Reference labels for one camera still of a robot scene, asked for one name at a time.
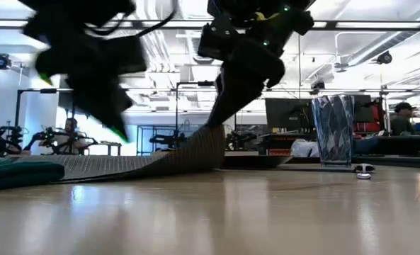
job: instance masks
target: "wooden floor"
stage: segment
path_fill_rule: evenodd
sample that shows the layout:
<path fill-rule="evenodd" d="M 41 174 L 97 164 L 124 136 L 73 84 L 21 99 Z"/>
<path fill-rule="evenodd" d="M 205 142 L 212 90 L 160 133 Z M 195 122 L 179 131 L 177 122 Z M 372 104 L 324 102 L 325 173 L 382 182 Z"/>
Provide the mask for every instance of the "wooden floor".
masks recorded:
<path fill-rule="evenodd" d="M 0 191 L 0 255 L 420 255 L 420 171 L 222 171 Z"/>

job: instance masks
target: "rubber mat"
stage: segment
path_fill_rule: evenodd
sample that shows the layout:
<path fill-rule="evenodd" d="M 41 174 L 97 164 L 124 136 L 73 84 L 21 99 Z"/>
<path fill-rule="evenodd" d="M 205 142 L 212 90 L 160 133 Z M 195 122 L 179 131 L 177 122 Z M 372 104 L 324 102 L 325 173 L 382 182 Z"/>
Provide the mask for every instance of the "rubber mat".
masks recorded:
<path fill-rule="evenodd" d="M 202 127 L 180 148 L 159 156 L 22 156 L 13 162 L 52 162 L 65 167 L 61 182 L 137 179 L 210 171 L 224 160 L 224 128 Z"/>

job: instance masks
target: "ceiling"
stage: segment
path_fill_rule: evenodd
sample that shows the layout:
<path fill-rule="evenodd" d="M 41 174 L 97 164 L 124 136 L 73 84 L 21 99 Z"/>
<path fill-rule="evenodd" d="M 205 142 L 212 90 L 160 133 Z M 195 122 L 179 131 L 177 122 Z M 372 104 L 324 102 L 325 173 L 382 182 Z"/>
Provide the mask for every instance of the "ceiling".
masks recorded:
<path fill-rule="evenodd" d="M 171 11 L 169 0 L 136 0 L 136 3 L 138 10 L 131 18 L 156 20 L 165 18 Z M 175 19 L 210 19 L 206 14 L 206 3 L 207 0 L 180 0 L 180 12 Z M 316 20 L 415 21 L 420 19 L 420 0 L 317 0 L 310 11 Z M 15 0 L 0 0 L 0 18 L 25 19 L 31 13 Z M 133 33 L 123 30 L 111 36 Z M 180 80 L 204 81 L 216 77 L 220 62 L 202 59 L 195 53 L 199 36 L 198 30 L 158 30 L 144 37 L 149 71 L 126 75 L 123 84 L 146 89 L 130 92 L 137 103 L 134 111 L 175 109 L 174 93 L 153 93 L 149 89 L 171 88 Z M 28 64 L 33 52 L 46 45 L 16 30 L 0 30 L 0 47 L 9 49 L 7 51 L 15 60 Z M 287 72 L 278 85 L 284 89 L 309 88 L 319 80 L 330 89 L 378 89 L 382 84 L 390 88 L 420 88 L 420 33 L 310 31 L 305 36 L 294 34 L 284 50 L 281 58 Z M 391 64 L 371 63 L 386 50 L 393 56 Z M 290 98 L 310 95 L 282 91 L 266 92 L 264 96 Z M 181 110 L 205 111 L 211 108 L 214 98 L 215 92 L 210 91 L 183 92 L 179 94 L 178 105 Z M 420 94 L 390 95 L 390 102 L 404 99 L 419 104 Z M 246 110 L 262 111 L 264 102 L 255 101 Z"/>

